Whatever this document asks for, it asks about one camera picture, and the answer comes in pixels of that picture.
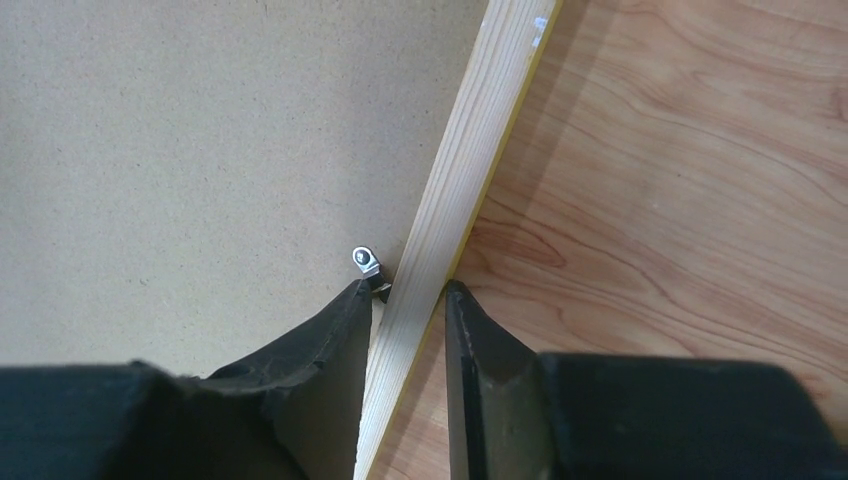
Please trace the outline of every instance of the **beige board surface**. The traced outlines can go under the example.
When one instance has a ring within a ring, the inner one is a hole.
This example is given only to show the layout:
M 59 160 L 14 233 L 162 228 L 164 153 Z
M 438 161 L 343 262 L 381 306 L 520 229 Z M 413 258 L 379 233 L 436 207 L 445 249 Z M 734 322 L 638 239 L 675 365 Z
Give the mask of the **beige board surface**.
M 0 2 L 0 363 L 208 374 L 396 267 L 485 3 Z

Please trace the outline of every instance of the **white paint mark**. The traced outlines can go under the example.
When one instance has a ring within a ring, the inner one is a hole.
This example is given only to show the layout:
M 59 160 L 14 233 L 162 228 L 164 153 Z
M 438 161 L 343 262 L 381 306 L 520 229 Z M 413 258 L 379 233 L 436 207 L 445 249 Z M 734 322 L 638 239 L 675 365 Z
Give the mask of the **white paint mark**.
M 538 30 L 536 32 L 536 38 L 533 39 L 533 48 L 537 48 L 542 43 L 542 36 L 545 35 L 545 29 L 548 27 L 548 19 L 545 17 L 536 17 L 533 24 L 536 25 L 536 30 Z

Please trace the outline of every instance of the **wooden floor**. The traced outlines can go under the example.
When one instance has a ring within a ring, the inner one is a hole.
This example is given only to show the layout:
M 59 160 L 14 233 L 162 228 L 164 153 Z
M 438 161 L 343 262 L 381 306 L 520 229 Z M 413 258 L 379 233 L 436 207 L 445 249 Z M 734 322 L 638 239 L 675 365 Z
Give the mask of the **wooden floor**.
M 536 349 L 781 364 L 848 443 L 848 3 L 569 2 L 456 277 Z M 377 478 L 448 478 L 443 335 Z

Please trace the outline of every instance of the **pine wood strip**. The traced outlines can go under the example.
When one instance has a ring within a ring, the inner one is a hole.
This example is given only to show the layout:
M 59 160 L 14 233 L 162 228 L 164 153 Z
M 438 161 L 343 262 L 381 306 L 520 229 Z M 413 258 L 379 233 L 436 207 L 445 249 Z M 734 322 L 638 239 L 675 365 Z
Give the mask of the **pine wood strip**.
M 557 0 L 491 0 L 483 16 L 369 355 L 357 479 L 367 476 L 377 456 L 558 5 Z

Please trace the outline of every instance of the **metal bracket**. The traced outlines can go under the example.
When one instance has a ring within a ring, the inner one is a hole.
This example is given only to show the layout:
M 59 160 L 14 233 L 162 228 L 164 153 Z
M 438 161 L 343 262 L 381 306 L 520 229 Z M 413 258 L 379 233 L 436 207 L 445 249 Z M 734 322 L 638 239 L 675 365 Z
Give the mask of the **metal bracket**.
M 374 252 L 368 247 L 354 248 L 353 263 L 362 271 L 362 277 L 371 287 L 371 293 L 376 295 L 383 303 L 387 303 L 392 284 L 383 272 L 380 260 L 374 255 Z

